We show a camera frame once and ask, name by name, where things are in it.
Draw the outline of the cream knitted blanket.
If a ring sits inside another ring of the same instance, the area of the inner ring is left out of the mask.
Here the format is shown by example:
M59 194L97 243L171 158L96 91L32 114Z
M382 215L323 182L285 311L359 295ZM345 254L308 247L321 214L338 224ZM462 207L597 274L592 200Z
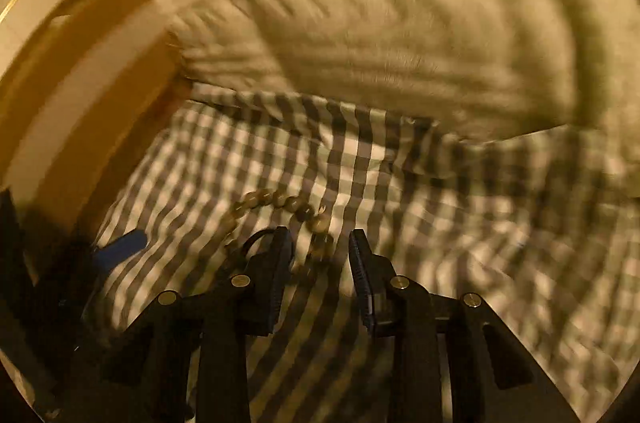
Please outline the cream knitted blanket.
M157 0L186 71L438 120L570 124L639 148L639 0Z

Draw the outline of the brown cardboard box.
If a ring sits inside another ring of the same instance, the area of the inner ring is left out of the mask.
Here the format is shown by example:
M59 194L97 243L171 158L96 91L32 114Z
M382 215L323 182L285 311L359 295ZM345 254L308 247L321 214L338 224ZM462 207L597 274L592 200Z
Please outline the brown cardboard box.
M29 252L102 218L189 98L178 42L154 0L62 0L1 79L1 184Z

